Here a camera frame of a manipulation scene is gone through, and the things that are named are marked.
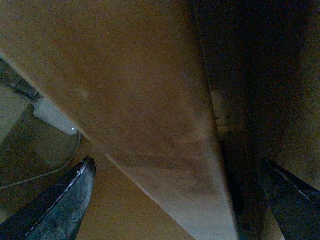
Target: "wood surface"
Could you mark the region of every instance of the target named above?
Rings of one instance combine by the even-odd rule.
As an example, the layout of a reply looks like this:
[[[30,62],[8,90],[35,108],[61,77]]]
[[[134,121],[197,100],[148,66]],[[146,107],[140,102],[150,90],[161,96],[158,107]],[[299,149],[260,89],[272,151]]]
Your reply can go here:
[[[0,54],[195,239],[237,239],[190,2],[3,0]]]

